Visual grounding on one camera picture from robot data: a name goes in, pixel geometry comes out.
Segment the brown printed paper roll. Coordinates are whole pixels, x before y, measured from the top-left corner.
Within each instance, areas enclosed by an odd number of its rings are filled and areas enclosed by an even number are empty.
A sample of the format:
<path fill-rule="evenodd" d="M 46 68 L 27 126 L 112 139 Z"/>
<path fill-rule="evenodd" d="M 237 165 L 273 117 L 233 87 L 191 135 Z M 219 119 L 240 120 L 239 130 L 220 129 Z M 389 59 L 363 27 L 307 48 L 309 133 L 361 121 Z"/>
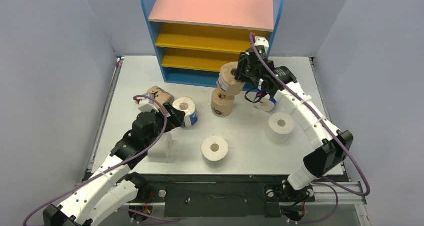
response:
<path fill-rule="evenodd" d="M 155 100 L 159 102 L 161 105 L 163 105 L 166 102 L 169 104 L 173 104 L 173 102 L 175 101 L 175 97 L 172 94 L 170 94 L 169 92 L 165 91 L 164 89 L 158 86 L 151 87 L 149 90 L 147 90 L 147 93 L 153 94 Z"/>

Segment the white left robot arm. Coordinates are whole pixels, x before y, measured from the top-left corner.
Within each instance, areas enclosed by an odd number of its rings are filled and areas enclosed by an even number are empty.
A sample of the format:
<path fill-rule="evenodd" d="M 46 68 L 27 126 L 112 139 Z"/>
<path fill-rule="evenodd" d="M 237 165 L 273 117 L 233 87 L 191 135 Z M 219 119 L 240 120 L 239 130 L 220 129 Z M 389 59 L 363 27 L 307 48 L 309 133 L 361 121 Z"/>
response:
<path fill-rule="evenodd" d="M 123 204 L 143 201 L 149 194 L 145 177 L 131 170 L 165 132 L 182 126 L 185 112 L 164 103 L 159 110 L 141 112 L 98 170 L 77 190 L 43 211 L 46 226 L 97 226 Z"/>

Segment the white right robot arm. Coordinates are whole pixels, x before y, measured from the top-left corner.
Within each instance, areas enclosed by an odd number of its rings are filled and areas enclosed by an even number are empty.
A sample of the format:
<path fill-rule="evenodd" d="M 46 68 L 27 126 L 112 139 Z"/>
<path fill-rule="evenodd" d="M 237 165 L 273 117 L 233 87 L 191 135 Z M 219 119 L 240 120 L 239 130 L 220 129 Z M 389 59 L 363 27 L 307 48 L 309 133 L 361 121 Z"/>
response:
<path fill-rule="evenodd" d="M 347 158 L 354 137 L 342 131 L 322 114 L 306 95 L 295 75 L 285 66 L 275 67 L 262 46 L 251 47 L 239 55 L 235 79 L 251 83 L 282 104 L 308 137 L 313 151 L 304 156 L 303 164 L 283 183 L 282 193 L 296 199 L 313 180 Z"/>

